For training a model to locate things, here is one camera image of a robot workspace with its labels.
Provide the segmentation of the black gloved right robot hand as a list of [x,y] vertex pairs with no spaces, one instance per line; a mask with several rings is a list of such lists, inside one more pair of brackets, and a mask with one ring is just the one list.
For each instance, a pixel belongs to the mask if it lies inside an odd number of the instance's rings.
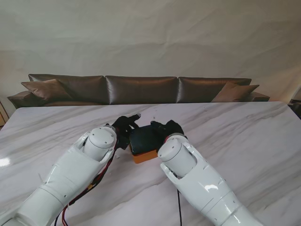
[[172,134],[176,133],[184,135],[182,127],[173,120],[168,121],[166,124],[162,124],[157,121],[151,121],[150,125],[156,137],[163,142]]

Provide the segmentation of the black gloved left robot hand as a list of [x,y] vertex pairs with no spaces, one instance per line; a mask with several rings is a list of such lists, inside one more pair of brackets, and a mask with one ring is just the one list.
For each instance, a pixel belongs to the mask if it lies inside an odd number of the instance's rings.
[[129,117],[120,116],[117,118],[117,120],[111,126],[116,130],[118,138],[128,141],[133,130],[139,128],[139,126],[136,124],[136,121],[140,119],[140,117],[141,115],[138,113]]

